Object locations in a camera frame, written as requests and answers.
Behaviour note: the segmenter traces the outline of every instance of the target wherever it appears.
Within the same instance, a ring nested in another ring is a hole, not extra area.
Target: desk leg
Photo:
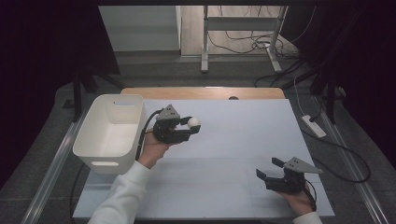
[[[201,55],[201,72],[207,73],[208,71],[208,61],[209,61],[209,46],[207,44],[207,6],[204,6],[204,44],[202,45],[202,55]]]
[[[285,18],[285,13],[286,13],[286,7],[281,7],[279,15],[277,16],[276,26],[271,39],[271,43],[265,46],[268,53],[268,57],[270,58],[276,73],[282,72],[282,69],[280,68],[279,62],[277,61],[276,58],[275,46],[276,46],[277,37],[279,36],[280,27],[282,26],[283,19]]]

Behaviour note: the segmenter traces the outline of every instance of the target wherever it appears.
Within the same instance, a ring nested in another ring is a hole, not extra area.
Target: white power strip
[[[304,123],[306,124],[306,126],[308,126],[308,128],[317,136],[317,137],[324,137],[326,136],[326,133],[323,132],[323,130],[317,125],[316,122],[311,122],[309,121],[311,117],[309,115],[305,115],[303,117],[301,117],[301,119],[304,121]]]

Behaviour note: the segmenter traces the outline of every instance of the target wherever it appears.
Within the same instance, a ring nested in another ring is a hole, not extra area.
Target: white long-sleeve shirt
[[[150,169],[134,162],[125,175],[118,175],[111,186],[107,199],[100,204],[89,224],[132,224],[137,208],[146,194]],[[294,224],[321,224],[318,213],[312,212],[293,220]]]

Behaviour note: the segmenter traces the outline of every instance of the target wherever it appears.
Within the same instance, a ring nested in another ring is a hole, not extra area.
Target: white container
[[[98,174],[125,174],[147,118],[142,96],[101,95],[81,125],[73,152]]]

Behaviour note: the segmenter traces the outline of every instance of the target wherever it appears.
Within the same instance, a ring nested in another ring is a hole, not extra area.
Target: white table
[[[293,217],[287,202],[265,189],[256,168],[281,177],[272,157],[314,164],[288,100],[146,100],[148,114],[172,104],[193,116],[201,131],[173,146],[152,170],[138,219],[262,219]],[[318,213],[334,216],[318,175]],[[74,217],[90,217],[106,198],[114,175],[90,172]]]

